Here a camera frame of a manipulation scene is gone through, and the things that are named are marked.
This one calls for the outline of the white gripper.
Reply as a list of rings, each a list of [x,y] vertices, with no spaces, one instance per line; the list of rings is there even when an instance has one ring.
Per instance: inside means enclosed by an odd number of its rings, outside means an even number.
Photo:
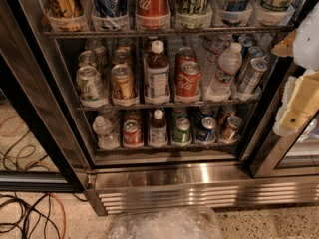
[[[298,78],[290,76],[285,84],[282,105],[275,117],[273,132],[290,136],[298,132],[319,110],[319,2],[299,25],[276,44],[271,53],[294,57],[306,70]]]

